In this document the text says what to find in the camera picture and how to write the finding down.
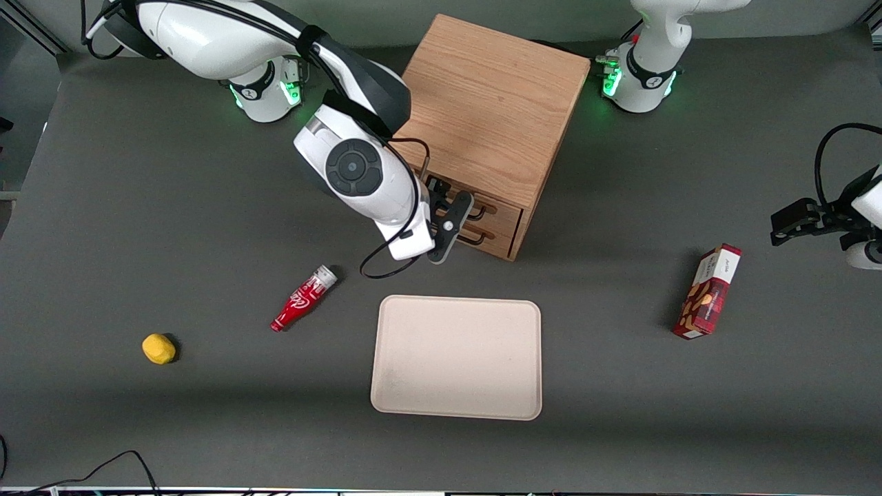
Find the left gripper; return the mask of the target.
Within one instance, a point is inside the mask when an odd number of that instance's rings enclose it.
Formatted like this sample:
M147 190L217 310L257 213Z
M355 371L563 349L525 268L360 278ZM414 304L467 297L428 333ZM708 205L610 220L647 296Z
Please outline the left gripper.
M837 198L840 226L825 224L812 198L800 198L770 216L772 246L781 246L793 238L824 236L880 229L881 172L872 167L848 183Z

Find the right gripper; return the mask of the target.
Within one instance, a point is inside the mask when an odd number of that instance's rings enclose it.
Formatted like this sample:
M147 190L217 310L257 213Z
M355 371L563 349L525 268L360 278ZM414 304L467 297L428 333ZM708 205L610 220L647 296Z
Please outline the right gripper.
M416 214L416 236L421 240L438 241L439 211L448 201L451 184L437 176L429 176L426 183L417 182L419 198Z

